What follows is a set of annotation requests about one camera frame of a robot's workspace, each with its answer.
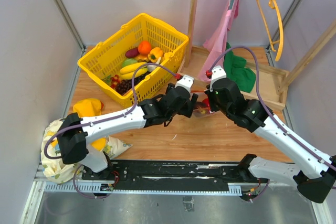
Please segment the dark grape bunch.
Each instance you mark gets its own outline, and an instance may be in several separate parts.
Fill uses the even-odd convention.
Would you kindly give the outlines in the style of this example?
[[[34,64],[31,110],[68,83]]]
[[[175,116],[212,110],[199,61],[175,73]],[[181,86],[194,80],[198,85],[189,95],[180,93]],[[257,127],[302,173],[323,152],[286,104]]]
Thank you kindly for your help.
[[[139,84],[142,80],[145,79],[145,77],[149,74],[149,72],[146,72],[145,74],[142,74],[134,79],[134,85],[136,86]],[[130,80],[122,80],[119,84],[117,84],[115,90],[120,95],[125,95],[129,90],[132,89],[132,83]]]

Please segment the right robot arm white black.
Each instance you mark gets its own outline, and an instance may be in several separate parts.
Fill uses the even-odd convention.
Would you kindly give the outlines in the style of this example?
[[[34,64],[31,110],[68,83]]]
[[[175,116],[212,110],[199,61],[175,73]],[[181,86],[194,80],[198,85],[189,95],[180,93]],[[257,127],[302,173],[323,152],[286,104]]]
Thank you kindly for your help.
[[[266,139],[281,150],[293,165],[247,154],[238,168],[244,182],[266,178],[296,187],[307,199],[322,203],[335,183],[335,157],[313,147],[293,132],[270,108],[256,99],[245,99],[228,78],[211,81],[205,93],[211,110],[221,111],[237,126]]]

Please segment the red apple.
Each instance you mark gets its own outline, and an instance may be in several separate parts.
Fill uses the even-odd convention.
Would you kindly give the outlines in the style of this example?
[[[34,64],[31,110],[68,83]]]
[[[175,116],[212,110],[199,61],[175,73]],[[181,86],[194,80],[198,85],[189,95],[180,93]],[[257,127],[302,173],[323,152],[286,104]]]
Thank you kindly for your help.
[[[202,101],[202,104],[203,104],[204,107],[206,107],[206,108],[209,108],[209,107],[210,107],[208,98],[204,99],[204,100]]]

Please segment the clear zip top bag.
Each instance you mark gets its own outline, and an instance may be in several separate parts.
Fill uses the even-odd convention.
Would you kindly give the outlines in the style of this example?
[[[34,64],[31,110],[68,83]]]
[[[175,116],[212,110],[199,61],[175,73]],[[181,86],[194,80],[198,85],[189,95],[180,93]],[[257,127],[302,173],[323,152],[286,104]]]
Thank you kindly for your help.
[[[204,99],[208,98],[208,97],[207,97],[207,95],[204,93],[204,91],[203,91],[203,90],[200,90],[200,89],[192,89],[192,90],[191,90],[191,93],[192,93],[192,94],[197,94],[197,95],[198,95],[197,101],[196,101],[195,106],[194,106],[194,110],[196,110],[196,109],[198,109],[198,108],[205,108],[204,105],[202,104],[202,101],[203,101]],[[194,115],[194,110],[193,110],[193,112],[192,112],[192,117],[195,117],[195,118],[205,118],[205,117],[207,117],[207,116],[211,116],[211,115],[214,115],[214,114],[215,114],[215,112],[213,112],[213,111],[211,110],[211,108],[209,107],[209,108],[208,108],[208,113],[207,113],[206,116],[204,116],[204,117],[196,117],[196,116]]]

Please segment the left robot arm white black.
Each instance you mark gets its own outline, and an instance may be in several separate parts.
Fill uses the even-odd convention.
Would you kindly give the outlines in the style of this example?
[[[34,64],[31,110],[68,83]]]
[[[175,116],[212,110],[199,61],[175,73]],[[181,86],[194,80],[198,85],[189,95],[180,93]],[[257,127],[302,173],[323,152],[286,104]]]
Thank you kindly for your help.
[[[66,165],[82,164],[100,179],[108,179],[112,175],[112,164],[105,151],[92,147],[95,140],[127,130],[168,126],[177,114],[190,118],[197,99],[198,95],[190,93],[189,88],[170,84],[165,94],[122,111],[84,118],[72,113],[58,130],[61,160]]]

